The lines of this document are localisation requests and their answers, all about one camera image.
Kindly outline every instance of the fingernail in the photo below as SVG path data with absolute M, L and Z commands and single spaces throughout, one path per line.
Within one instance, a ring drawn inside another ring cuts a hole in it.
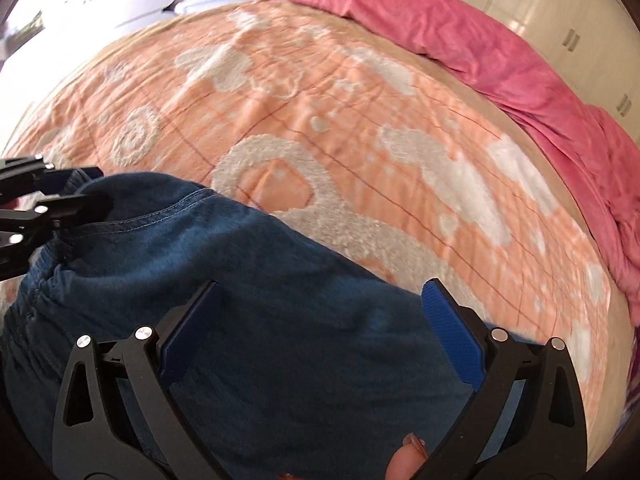
M 418 452 L 420 452 L 421 455 L 423 455 L 425 458 L 428 458 L 427 451 L 424 449 L 424 441 L 421 438 L 416 437 L 413 433 L 409 433 L 402 440 L 403 446 L 406 446 L 407 444 L 411 444 L 415 447 L 415 449 L 418 450 Z

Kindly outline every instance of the bed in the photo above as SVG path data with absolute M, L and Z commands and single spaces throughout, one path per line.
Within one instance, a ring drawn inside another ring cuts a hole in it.
M 3 156 L 201 182 L 402 288 L 437 276 L 489 323 L 565 339 L 591 465 L 625 411 L 637 299 L 603 245 L 607 218 L 584 207 L 595 190 L 613 202 L 584 152 L 562 166 L 553 149 L 570 158 L 572 110 L 607 146 L 628 145 L 506 29 L 482 22 L 476 37 L 495 33 L 482 52 L 461 43 L 465 25 L 490 18 L 465 7 L 476 20 L 465 23 L 453 0 L 380 1 L 255 0 L 153 25 L 70 74 Z M 412 2 L 420 23 L 401 12 Z M 489 82 L 470 52 L 511 86 Z M 518 100 L 532 74 L 535 110 Z M 561 138 L 537 135 L 532 116 Z M 0 286 L 0 309 L 17 283 Z

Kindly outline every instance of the blue jeans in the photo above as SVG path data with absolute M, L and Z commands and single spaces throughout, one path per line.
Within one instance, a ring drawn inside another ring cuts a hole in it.
M 171 391 L 237 480 L 382 478 L 407 433 L 431 450 L 446 434 L 471 389 L 418 296 L 198 184 L 153 173 L 87 180 L 76 172 L 67 191 L 107 193 L 113 210 L 43 248 L 1 338 L 8 398 L 46 462 L 78 336 L 127 338 L 209 279 L 224 307 Z M 162 460 L 125 386 L 124 397 L 145 452 Z

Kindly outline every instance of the orange blanket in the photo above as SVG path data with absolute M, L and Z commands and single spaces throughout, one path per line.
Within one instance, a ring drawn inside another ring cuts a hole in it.
M 10 153 L 164 171 L 407 290 L 437 276 L 492 323 L 565 339 L 591 432 L 608 348 L 598 255 L 507 133 L 382 44 L 283 2 L 187 16 L 103 52 Z

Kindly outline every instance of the pink blanket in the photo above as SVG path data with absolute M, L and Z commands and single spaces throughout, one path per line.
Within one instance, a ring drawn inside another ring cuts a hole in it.
M 352 18 L 435 59 L 538 144 L 574 196 L 640 325 L 640 150 L 524 40 L 459 0 L 290 0 Z

